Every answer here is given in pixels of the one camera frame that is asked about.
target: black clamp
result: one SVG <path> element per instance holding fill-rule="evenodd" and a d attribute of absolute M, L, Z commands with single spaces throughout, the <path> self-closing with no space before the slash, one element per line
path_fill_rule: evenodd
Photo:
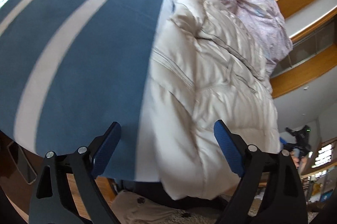
<path fill-rule="evenodd" d="M 234 196 L 216 224 L 308 223 L 301 180 L 289 151 L 270 154 L 255 145 L 248 146 L 221 120 L 214 125 L 214 135 L 232 172 L 241 177 Z M 257 215 L 249 218 L 263 172 L 270 172 L 265 194 Z"/>
<path fill-rule="evenodd" d="M 80 147 L 73 154 L 63 156 L 48 152 L 31 198 L 29 223 L 120 224 L 95 183 L 95 178 L 104 172 L 120 138 L 121 126 L 114 122 L 89 147 Z M 74 174 L 91 221 L 79 215 L 67 174 Z"/>
<path fill-rule="evenodd" d="M 216 224 L 307 224 L 306 202 L 302 184 L 289 156 L 262 152 L 232 134 L 222 121 L 214 126 L 214 135 L 231 170 L 241 177 L 239 186 Z M 30 224 L 120 224 L 98 189 L 95 178 L 107 166 L 119 140 L 121 127 L 114 122 L 103 136 L 89 147 L 73 154 L 58 156 L 48 152 L 35 183 L 29 210 Z M 270 172 L 266 191 L 255 217 L 248 211 L 263 172 Z M 67 174 L 74 174 L 76 184 L 91 220 L 82 218 L 75 206 Z M 312 224 L 335 223 L 337 191 L 323 213 Z"/>

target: white puffer jacket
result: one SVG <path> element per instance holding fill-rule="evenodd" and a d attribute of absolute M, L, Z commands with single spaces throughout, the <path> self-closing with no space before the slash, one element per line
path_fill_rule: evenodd
<path fill-rule="evenodd" d="M 222 119 L 246 143 L 277 153 L 277 112 L 262 49 L 242 22 L 218 0 L 174 4 L 154 44 L 140 126 L 154 134 L 167 193 L 212 199 L 239 182 L 214 123 Z M 150 160 L 151 136 L 145 139 L 140 135 L 138 155 L 148 151 Z"/>

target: window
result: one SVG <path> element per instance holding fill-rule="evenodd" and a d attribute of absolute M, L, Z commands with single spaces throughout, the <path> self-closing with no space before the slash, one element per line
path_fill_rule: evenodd
<path fill-rule="evenodd" d="M 311 168 L 316 168 L 330 162 L 332 160 L 332 150 L 332 144 L 322 147 L 322 149 L 318 151 L 318 157 L 315 158 L 315 164 L 312 165 Z"/>
<path fill-rule="evenodd" d="M 314 57 L 316 54 L 331 46 L 334 43 L 334 40 L 335 22 L 334 19 L 332 19 L 301 41 L 295 43 L 294 49 L 289 55 L 277 64 L 271 78 L 274 78 Z"/>

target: white wall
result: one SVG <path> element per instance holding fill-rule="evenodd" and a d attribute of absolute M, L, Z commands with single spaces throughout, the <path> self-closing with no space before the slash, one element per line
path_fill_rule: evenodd
<path fill-rule="evenodd" d="M 337 102 L 326 109 L 318 120 L 323 142 L 337 137 Z"/>
<path fill-rule="evenodd" d="M 337 100 L 337 66 L 312 82 L 274 99 L 278 129 L 311 122 Z"/>

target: blue clamp pad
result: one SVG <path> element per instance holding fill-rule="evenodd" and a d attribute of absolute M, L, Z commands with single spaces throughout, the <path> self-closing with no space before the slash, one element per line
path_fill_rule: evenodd
<path fill-rule="evenodd" d="M 243 165 L 243 155 L 235 146 L 230 135 L 232 134 L 222 121 L 217 121 L 214 125 L 214 136 L 224 154 L 230 169 L 239 177 L 243 177 L 245 169 Z"/>
<path fill-rule="evenodd" d="M 280 138 L 280 142 L 281 142 L 283 145 L 287 144 L 287 141 L 285 141 L 285 140 L 282 139 L 282 138 Z"/>
<path fill-rule="evenodd" d="M 95 154 L 91 158 L 91 174 L 94 178 L 103 174 L 107 164 L 114 153 L 119 140 L 121 139 L 122 129 L 119 123 L 114 122 L 104 134 L 104 140 Z"/>

